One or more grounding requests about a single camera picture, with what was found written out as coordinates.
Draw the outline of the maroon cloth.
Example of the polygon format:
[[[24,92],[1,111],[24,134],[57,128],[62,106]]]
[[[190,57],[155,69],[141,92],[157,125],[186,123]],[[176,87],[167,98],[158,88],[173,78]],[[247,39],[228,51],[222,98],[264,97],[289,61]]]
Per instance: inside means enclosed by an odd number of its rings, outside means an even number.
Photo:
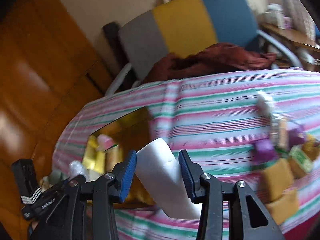
[[[153,65],[142,83],[270,69],[276,58],[276,53],[257,53],[231,43],[217,43],[186,58],[169,53]]]

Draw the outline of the purple wrapped candy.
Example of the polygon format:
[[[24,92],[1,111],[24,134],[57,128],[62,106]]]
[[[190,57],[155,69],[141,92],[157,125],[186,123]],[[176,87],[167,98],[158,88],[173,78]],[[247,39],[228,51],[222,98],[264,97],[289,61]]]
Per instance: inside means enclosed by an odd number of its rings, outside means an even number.
[[[277,152],[270,139],[260,139],[252,143],[254,152],[254,163],[262,164],[278,158]]]

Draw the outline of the pink hair roller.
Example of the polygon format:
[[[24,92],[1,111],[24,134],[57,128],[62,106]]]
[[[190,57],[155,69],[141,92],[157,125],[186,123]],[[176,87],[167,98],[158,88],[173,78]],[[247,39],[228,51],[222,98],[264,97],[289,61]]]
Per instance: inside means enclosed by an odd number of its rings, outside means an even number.
[[[116,145],[114,140],[105,134],[98,135],[97,143],[97,150],[102,152],[105,152],[106,150],[109,150]]]

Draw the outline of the wooden desk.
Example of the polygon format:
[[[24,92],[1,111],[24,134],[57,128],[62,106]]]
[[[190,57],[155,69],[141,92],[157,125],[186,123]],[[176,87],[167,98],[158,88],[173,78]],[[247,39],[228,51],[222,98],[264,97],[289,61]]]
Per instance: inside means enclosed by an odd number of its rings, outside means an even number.
[[[294,47],[302,47],[319,53],[319,45],[300,31],[295,29],[279,29],[275,25],[268,23],[262,23],[260,26],[264,31],[268,31],[290,42]]]

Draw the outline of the green snack bar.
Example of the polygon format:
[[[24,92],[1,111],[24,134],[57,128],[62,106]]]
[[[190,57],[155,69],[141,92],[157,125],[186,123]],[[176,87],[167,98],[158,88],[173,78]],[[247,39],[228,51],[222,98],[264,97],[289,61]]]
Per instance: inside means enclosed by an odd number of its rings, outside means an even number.
[[[287,118],[279,113],[272,113],[270,116],[270,139],[275,147],[287,151],[289,146]]]

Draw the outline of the yellow wrapped candy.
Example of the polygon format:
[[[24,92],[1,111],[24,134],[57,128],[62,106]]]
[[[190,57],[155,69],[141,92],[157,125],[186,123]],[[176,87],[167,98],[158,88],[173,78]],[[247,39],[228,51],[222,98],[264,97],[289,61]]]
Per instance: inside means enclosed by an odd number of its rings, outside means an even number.
[[[319,140],[311,135],[306,134],[306,140],[302,145],[302,151],[310,158],[311,161],[315,161],[319,156]]]

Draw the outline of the yellow sponge cake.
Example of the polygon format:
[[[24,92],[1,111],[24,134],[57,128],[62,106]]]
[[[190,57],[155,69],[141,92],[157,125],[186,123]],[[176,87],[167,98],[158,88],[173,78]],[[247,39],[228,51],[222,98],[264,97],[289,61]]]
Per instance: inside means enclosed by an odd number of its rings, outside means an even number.
[[[261,178],[267,202],[278,200],[294,181],[289,162],[284,158],[278,159],[272,166],[265,168],[261,172]]]
[[[278,200],[267,203],[265,206],[275,223],[280,225],[299,209],[297,190],[286,191]]]

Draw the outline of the wooden wardrobe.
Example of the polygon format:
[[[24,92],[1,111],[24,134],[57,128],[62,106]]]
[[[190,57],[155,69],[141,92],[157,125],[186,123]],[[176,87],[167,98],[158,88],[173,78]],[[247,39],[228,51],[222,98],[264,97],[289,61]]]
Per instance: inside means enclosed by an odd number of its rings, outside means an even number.
[[[26,239],[11,165],[50,174],[55,144],[82,107],[112,82],[60,0],[16,0],[1,19],[1,239]]]

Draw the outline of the gold metal tray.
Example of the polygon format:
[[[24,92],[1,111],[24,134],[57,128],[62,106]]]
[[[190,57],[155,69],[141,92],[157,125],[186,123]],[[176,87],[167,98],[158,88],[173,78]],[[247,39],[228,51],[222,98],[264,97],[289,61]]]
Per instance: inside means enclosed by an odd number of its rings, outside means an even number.
[[[87,168],[88,181],[111,172],[117,163],[124,161],[130,150],[139,151],[150,143],[151,120],[148,109],[142,107],[92,133],[82,159],[82,164]],[[111,137],[116,145],[105,152],[98,151],[97,137],[100,134]]]

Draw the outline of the white plastic-wrapped bundle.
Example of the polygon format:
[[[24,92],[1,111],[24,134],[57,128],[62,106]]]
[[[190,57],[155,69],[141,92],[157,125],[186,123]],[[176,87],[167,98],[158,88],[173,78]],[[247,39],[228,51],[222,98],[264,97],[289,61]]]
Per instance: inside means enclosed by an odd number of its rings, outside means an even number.
[[[80,161],[74,160],[69,163],[68,176],[73,179],[78,175],[84,176],[85,180],[88,181],[87,168]]]

